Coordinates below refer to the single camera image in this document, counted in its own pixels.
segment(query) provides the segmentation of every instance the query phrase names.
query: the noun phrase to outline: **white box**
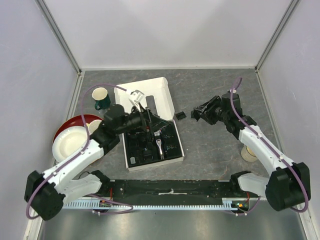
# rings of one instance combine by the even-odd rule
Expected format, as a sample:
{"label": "white box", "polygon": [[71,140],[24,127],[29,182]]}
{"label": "white box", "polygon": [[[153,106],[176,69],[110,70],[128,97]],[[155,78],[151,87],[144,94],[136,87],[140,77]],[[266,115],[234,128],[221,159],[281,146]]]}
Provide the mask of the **white box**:
{"label": "white box", "polygon": [[[143,81],[136,81],[136,82],[131,82],[131,83],[119,84],[118,86],[120,86],[124,89],[130,89],[133,91],[139,90],[142,93],[144,93],[144,97],[143,97],[142,101],[140,102],[144,108],[147,107],[146,97],[147,96],[154,97],[155,107],[156,107],[156,111],[157,111],[158,116],[164,120],[172,121],[174,123],[174,127],[177,132],[177,137],[179,140],[179,145],[180,145],[181,153],[182,153],[182,156],[178,157],[178,158],[164,160],[164,161],[160,161],[160,162],[149,163],[149,164],[142,165],[142,166],[129,167],[128,160],[127,160],[127,153],[126,153],[125,138],[124,138],[124,135],[122,135],[126,168],[129,171],[136,171],[136,170],[145,169],[145,168],[149,168],[149,167],[161,166],[161,165],[165,165],[165,164],[171,164],[171,163],[183,161],[184,157],[185,157],[185,153],[182,148],[182,144],[181,144],[181,140],[179,137],[179,132],[178,132],[176,123],[173,120],[173,117],[175,114],[175,108],[174,108],[174,104],[172,102],[172,98],[171,98],[170,91],[168,88],[167,79],[164,77],[158,77],[158,78],[153,78],[153,79],[148,79],[148,80],[143,80]],[[126,92],[123,90],[120,90],[118,88],[114,88],[114,95],[115,95],[115,102],[117,104],[122,105],[124,107],[124,111],[126,113],[130,113],[133,105],[129,101],[129,98],[128,98],[129,96],[126,94]]]}

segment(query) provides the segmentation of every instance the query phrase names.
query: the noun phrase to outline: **box flap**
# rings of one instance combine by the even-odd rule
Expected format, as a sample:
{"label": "box flap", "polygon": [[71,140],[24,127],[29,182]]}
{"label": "box flap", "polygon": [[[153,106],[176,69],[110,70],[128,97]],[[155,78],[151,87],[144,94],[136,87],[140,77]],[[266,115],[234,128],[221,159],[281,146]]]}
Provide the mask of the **box flap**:
{"label": "box flap", "polygon": [[[153,96],[155,107],[160,118],[164,120],[172,120],[175,114],[174,104],[170,95],[168,81],[165,77],[158,77],[143,81],[135,81],[131,83],[119,84],[118,86],[130,89],[139,90],[144,93],[144,97],[140,102],[141,105],[147,107],[147,96]],[[114,88],[115,102],[124,107],[126,113],[130,113],[133,107],[129,101],[125,91]]]}

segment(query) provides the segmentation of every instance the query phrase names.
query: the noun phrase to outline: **green mug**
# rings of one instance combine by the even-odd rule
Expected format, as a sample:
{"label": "green mug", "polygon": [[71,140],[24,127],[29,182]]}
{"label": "green mug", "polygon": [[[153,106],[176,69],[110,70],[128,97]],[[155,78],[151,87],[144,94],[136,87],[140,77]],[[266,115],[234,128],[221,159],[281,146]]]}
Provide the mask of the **green mug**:
{"label": "green mug", "polygon": [[92,98],[95,100],[95,110],[107,109],[110,107],[111,101],[108,90],[104,87],[98,87],[92,92]]}

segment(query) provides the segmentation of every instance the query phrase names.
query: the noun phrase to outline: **red plate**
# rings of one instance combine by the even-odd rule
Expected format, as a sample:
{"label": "red plate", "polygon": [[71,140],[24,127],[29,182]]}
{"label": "red plate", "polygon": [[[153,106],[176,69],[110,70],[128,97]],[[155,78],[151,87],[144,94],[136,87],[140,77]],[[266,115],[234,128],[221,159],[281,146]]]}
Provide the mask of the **red plate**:
{"label": "red plate", "polygon": [[[91,123],[91,122],[94,121],[94,120],[103,120],[101,117],[96,116],[96,115],[92,115],[92,114],[85,114],[85,115],[84,115],[84,119],[85,119],[85,122],[86,122],[87,124]],[[66,121],[64,124],[62,124],[62,126],[59,127],[58,131],[56,131],[52,142],[55,141],[56,137],[57,137],[63,130],[66,130],[67,128],[70,128],[70,127],[73,127],[73,126],[81,126],[81,127],[84,126],[84,124],[83,124],[83,122],[82,122],[82,119],[81,119],[81,115],[79,115],[79,116],[74,116],[73,118],[70,118],[68,121]]]}

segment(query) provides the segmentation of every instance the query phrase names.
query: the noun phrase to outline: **robotic arm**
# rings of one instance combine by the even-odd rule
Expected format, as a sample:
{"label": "robotic arm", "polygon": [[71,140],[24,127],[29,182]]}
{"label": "robotic arm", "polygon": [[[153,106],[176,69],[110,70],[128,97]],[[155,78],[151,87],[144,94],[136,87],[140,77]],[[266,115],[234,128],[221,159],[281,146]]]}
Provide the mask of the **robotic arm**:
{"label": "robotic arm", "polygon": [[[24,199],[27,202],[40,183],[52,173],[54,175],[44,184],[31,203],[31,207],[43,220],[46,221],[53,218],[59,213],[63,205],[71,201],[109,189],[110,179],[98,170],[79,180],[73,180],[73,178],[85,167],[110,152],[120,142],[119,134],[142,128],[152,138],[154,132],[169,124],[167,121],[153,115],[149,109],[144,109],[139,104],[139,101],[135,101],[134,105],[130,114],[124,111],[123,106],[119,104],[112,105],[104,115],[104,120],[97,130],[90,135],[86,149],[83,149],[85,146],[83,144],[73,155],[58,165],[45,170],[42,174],[34,171],[28,176],[24,195]],[[79,151],[81,151],[81,155],[61,171],[55,172],[56,169],[78,154]]]}
{"label": "robotic arm", "polygon": [[221,97],[215,96],[194,108],[191,117],[197,121],[202,118],[210,125],[218,121],[223,122],[228,132],[254,152],[269,174],[269,178],[257,176],[249,171],[233,174],[230,180],[233,187],[265,197],[276,211],[304,203],[305,196],[300,185],[290,169],[281,161],[285,160],[298,175],[310,200],[310,173],[306,164],[295,163],[277,149],[262,133],[257,123],[250,116],[243,115],[239,95],[234,92],[232,102],[238,115],[249,127],[243,124],[234,113],[230,92]]}

